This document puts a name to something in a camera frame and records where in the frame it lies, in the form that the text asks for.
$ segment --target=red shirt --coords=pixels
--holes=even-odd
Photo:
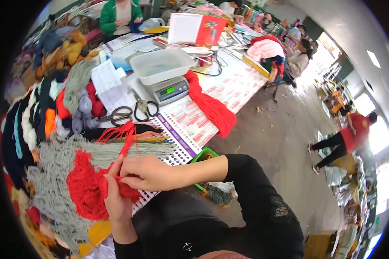
[[[364,146],[369,138],[370,120],[360,113],[349,114],[353,128],[356,130],[356,136],[353,135],[349,126],[340,130],[346,145],[347,153]]]

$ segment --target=black scissors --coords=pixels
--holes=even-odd
[[[132,89],[132,90],[133,90],[134,97],[137,100],[136,107],[134,109],[134,117],[136,118],[136,120],[139,122],[146,122],[150,119],[150,117],[156,116],[158,113],[158,103],[156,103],[155,101],[143,101],[140,98],[140,96],[137,94],[137,92],[134,89]],[[155,113],[153,113],[153,114],[150,113],[150,109],[148,108],[149,104],[154,105],[156,107]],[[143,112],[143,114],[146,116],[145,119],[137,118],[137,109],[140,109],[140,111]]]
[[[118,124],[117,122],[125,120],[127,118],[130,118],[132,114],[133,114],[133,110],[130,107],[120,106],[120,107],[116,108],[114,111],[112,111],[112,113],[110,115],[99,118],[99,121],[100,122],[111,121],[111,123],[114,126],[119,127],[119,126],[122,126],[122,124]]]

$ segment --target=person in green jacket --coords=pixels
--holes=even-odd
[[[139,0],[109,0],[101,11],[99,28],[105,34],[106,42],[130,33],[129,24],[143,20]]]

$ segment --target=green basket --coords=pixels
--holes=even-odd
[[[197,161],[203,161],[206,154],[211,154],[213,158],[218,157],[219,155],[215,152],[213,152],[210,148],[202,148],[202,151],[195,156],[190,163],[195,163]],[[197,188],[199,188],[201,191],[203,191],[203,187],[199,184],[194,184]]]

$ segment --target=digital scale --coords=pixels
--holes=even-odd
[[[142,84],[142,86],[159,106],[177,101],[189,93],[189,82],[182,75],[152,85]]]

